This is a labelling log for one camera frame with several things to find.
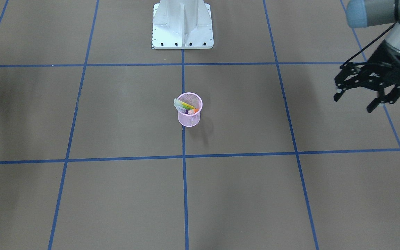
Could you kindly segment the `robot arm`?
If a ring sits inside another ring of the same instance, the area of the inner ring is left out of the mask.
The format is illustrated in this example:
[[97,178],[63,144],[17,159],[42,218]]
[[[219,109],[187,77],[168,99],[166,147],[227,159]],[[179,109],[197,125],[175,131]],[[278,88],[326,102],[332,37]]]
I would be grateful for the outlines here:
[[334,101],[347,90],[361,87],[377,93],[367,106],[369,113],[379,105],[394,104],[400,98],[400,0],[351,0],[346,19],[352,28],[391,26],[383,32],[385,39],[366,62],[348,59],[340,66],[334,79]]

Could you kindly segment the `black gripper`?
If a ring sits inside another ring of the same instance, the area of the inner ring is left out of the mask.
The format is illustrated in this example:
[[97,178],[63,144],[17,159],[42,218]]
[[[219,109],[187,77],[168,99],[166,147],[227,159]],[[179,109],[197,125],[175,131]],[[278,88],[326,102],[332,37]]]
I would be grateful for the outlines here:
[[[346,90],[360,86],[373,91],[379,90],[377,97],[366,108],[368,113],[372,113],[379,105],[394,104],[400,98],[400,51],[383,41],[362,68],[352,62],[340,66],[334,82],[335,102]],[[385,94],[384,88],[391,85],[394,85],[393,89]]]

